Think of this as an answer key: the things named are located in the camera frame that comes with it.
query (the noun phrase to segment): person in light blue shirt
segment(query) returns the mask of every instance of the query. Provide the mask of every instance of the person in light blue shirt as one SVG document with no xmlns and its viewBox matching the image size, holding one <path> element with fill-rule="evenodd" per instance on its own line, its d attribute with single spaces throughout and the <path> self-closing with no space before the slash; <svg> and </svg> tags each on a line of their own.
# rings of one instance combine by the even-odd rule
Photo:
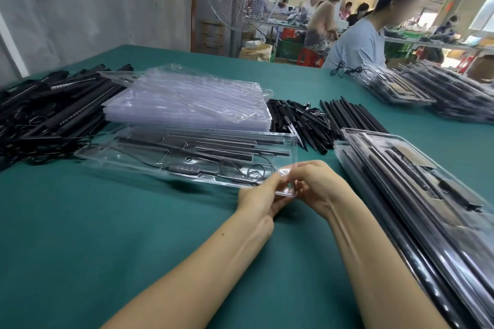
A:
<svg viewBox="0 0 494 329">
<path fill-rule="evenodd" d="M 420 0 L 378 0 L 374 11 L 344 32 L 331 48 L 323 68 L 335 69 L 340 62 L 355 69 L 364 62 L 386 65 L 385 26 L 396 26 L 416 11 Z"/>
</svg>

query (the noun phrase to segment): left hand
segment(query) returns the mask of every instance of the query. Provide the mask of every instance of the left hand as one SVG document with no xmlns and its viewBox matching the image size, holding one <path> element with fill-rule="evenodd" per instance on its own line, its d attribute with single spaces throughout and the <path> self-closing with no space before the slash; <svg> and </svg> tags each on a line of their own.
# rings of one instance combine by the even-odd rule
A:
<svg viewBox="0 0 494 329">
<path fill-rule="evenodd" d="M 285 179 L 276 172 L 259 186 L 240 189 L 237 212 L 254 216 L 255 220 L 267 217 L 272 221 L 274 216 L 293 200 L 293 198 L 275 196 L 277 190 L 281 191 L 286 186 Z"/>
</svg>

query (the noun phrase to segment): person in beige shirt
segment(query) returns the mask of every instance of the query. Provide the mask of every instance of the person in beige shirt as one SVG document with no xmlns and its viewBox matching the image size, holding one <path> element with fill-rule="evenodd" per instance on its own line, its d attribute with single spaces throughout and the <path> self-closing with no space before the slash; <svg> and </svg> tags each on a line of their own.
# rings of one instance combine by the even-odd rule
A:
<svg viewBox="0 0 494 329">
<path fill-rule="evenodd" d="M 307 26 L 304 45 L 316 52 L 318 55 L 326 57 L 330 50 L 332 41 L 338 39 L 337 22 L 334 19 L 335 5 L 340 0 L 328 0 L 321 3 Z"/>
<path fill-rule="evenodd" d="M 274 173 L 260 186 L 241 189 L 237 211 L 103 329 L 205 328 L 270 238 L 274 216 L 292 200 L 275 196 L 287 183 L 331 227 L 367 329 L 449 328 L 367 206 L 317 160 L 296 163 L 285 178 Z"/>
</svg>

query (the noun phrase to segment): green table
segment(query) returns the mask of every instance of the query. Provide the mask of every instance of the green table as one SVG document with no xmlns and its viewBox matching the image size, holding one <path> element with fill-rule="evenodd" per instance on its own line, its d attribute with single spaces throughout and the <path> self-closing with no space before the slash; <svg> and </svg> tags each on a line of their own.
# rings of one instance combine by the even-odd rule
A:
<svg viewBox="0 0 494 329">
<path fill-rule="evenodd" d="M 275 97 L 344 95 L 494 201 L 494 127 L 389 107 L 324 69 L 125 45 L 69 67 L 180 63 L 257 81 Z M 299 160 L 318 159 L 299 149 Z M 343 174 L 333 152 L 322 157 Z M 232 214 L 236 190 L 92 170 L 75 161 L 0 173 L 0 327 L 92 328 L 187 257 Z M 214 317 L 212 328 L 362 328 L 329 226 L 300 202 Z"/>
</svg>

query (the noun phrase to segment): person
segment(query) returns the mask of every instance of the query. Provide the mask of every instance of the person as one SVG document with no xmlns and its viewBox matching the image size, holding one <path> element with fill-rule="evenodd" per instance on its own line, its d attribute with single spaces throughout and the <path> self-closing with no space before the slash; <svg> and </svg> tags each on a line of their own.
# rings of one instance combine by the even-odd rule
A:
<svg viewBox="0 0 494 329">
<path fill-rule="evenodd" d="M 346 4 L 346 0 L 340 0 L 334 7 L 334 20 L 339 20 L 339 14 L 343 10 L 342 6 Z"/>
<path fill-rule="evenodd" d="M 102 329 L 206 327 L 273 234 L 274 217 L 291 201 L 275 192 L 287 183 L 331 227 L 366 328 L 449 328 L 349 184 L 326 163 L 309 161 L 285 178 L 274 173 L 260 186 L 241 189 L 230 218 Z"/>
<path fill-rule="evenodd" d="M 454 14 L 452 15 L 446 23 L 440 27 L 438 27 L 434 33 L 434 35 L 445 35 L 445 36 L 450 36 L 454 37 L 456 32 L 454 31 L 454 27 L 458 22 L 460 21 L 460 18 Z"/>
<path fill-rule="evenodd" d="M 331 49 L 323 68 L 335 69 L 344 61 L 355 69 L 364 62 L 386 65 L 384 57 L 385 26 L 396 26 L 407 20 L 418 8 L 420 0 L 378 0 L 371 14 L 358 21 Z"/>
<path fill-rule="evenodd" d="M 320 0 L 310 0 L 310 2 L 300 3 L 300 10 L 306 10 L 308 15 L 312 15 L 316 11 Z"/>
<path fill-rule="evenodd" d="M 364 15 L 369 10 L 369 4 L 362 3 L 357 7 L 357 13 L 350 14 L 346 19 L 348 21 L 348 26 L 353 26 L 357 23 L 358 20 L 364 17 Z"/>
<path fill-rule="evenodd" d="M 273 13 L 283 13 L 283 12 L 288 12 L 288 0 L 282 0 L 278 4 L 275 5 L 275 8 L 273 9 Z"/>
<path fill-rule="evenodd" d="M 340 15 L 339 15 L 340 20 L 346 21 L 349 18 L 350 14 L 352 14 L 352 12 L 350 11 L 352 9 L 352 6 L 353 6 L 352 2 L 348 2 L 347 4 L 345 4 L 345 9 L 340 11 Z"/>
<path fill-rule="evenodd" d="M 340 0 L 329 0 L 323 2 L 309 21 L 305 33 L 304 45 L 326 57 L 330 50 L 331 41 L 338 39 L 337 23 L 334 19 L 334 8 Z"/>
</svg>

